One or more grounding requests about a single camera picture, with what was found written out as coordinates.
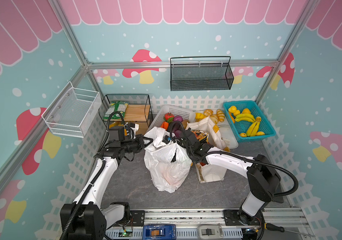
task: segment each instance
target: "teal plastic basket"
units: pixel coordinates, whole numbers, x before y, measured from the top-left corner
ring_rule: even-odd
[[[243,109],[248,108],[251,111],[251,114],[256,117],[261,117],[262,121],[260,122],[259,131],[262,131],[265,133],[263,136],[255,136],[255,137],[241,137],[239,134],[242,132],[246,132],[247,129],[251,126],[251,122],[248,121],[240,121],[232,123],[232,120],[230,118],[230,115],[228,114],[228,109],[231,106],[236,106],[237,109],[240,110],[240,112],[243,111]],[[273,137],[276,135],[276,132],[274,128],[272,127],[271,123],[268,121],[266,116],[263,114],[263,112],[260,110],[258,105],[254,101],[233,101],[233,102],[226,102],[223,103],[224,107],[224,114],[226,115],[227,121],[230,124],[230,127],[232,129],[232,132],[235,135],[235,138],[238,142],[251,142],[251,141],[258,141],[262,140],[266,137]]]

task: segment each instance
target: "white picket fence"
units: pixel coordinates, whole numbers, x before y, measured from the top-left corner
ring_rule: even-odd
[[[163,105],[173,105],[180,108],[190,109],[192,111],[203,111],[207,108],[222,108],[222,105],[225,102],[240,100],[254,101],[255,98],[256,96],[253,96],[251,98],[248,98],[248,96],[245,96],[244,98],[241,98],[240,96],[237,96],[236,98],[233,98],[232,96],[221,96],[220,98],[218,98],[217,96],[214,96],[213,98],[210,98],[209,96],[206,96],[205,98],[202,98],[202,96],[195,98],[193,96],[191,96],[190,98],[187,98],[186,96],[183,96],[182,98],[179,98],[178,96],[176,96],[175,98],[171,98],[170,96],[164,98],[163,96],[160,96],[159,98],[155,98],[155,96],[152,96],[151,108],[153,110],[153,113],[157,113]]]
[[[320,209],[320,198],[312,195],[311,190],[313,185],[305,182],[304,178],[306,173],[300,172],[298,168],[300,162],[294,161],[294,152],[289,151],[289,143],[283,141],[284,134],[281,135],[279,133],[280,128],[275,127],[276,121],[272,120],[272,114],[268,114],[269,108],[265,108],[265,102],[260,103],[259,107],[276,131],[275,137],[268,137],[263,140],[264,147],[269,154],[271,162],[294,173],[299,181],[298,190],[287,196],[290,203],[293,206],[302,208],[313,233],[317,237],[323,237],[324,239],[329,239],[329,237],[331,237],[333,240],[337,240],[339,230],[328,224],[327,218],[330,214]],[[282,177],[281,184],[283,189],[285,191],[291,189],[293,180],[288,175],[282,172],[279,173]]]
[[[92,167],[93,156],[102,140],[105,125],[98,115],[91,123],[81,145],[78,145],[78,153],[73,154],[74,162],[69,164],[68,174],[63,175],[63,185],[58,186],[58,197],[51,200],[50,213],[43,215],[45,220],[42,229],[35,232],[38,240],[54,240],[62,232],[60,223],[60,209],[65,203],[72,203],[87,182],[87,176]]]

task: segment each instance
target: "black mounting plate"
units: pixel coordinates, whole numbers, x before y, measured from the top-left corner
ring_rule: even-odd
[[[226,226],[245,226],[243,223],[241,223],[238,215],[236,214],[238,210],[231,210],[231,209],[226,209],[223,210],[223,215],[224,215],[224,221],[226,223]],[[256,218],[260,218],[260,212],[258,211],[255,215],[255,220],[254,223],[252,224],[252,226],[258,226],[260,223]]]
[[[143,227],[145,224],[145,212],[146,211],[130,211],[131,216],[133,217],[132,226],[133,227]],[[114,227],[121,227],[121,225],[115,223]],[[127,229],[131,227],[131,223],[125,226]]]

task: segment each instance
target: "white plastic basket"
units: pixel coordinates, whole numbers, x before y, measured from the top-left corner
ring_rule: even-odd
[[[74,88],[68,82],[42,118],[53,134],[84,137],[100,105],[99,92]]]
[[[150,131],[153,127],[160,127],[164,122],[163,117],[166,113],[172,113],[175,116],[179,115],[183,118],[183,120],[188,119],[190,122],[195,121],[195,113],[193,111],[184,108],[178,108],[171,105],[163,105],[160,111],[156,114],[156,117],[154,121],[152,121],[147,132]]]

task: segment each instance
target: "screwdriver handle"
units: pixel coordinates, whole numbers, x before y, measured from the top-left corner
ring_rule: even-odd
[[[278,227],[271,223],[265,223],[264,228],[270,231],[284,232],[284,227]]]

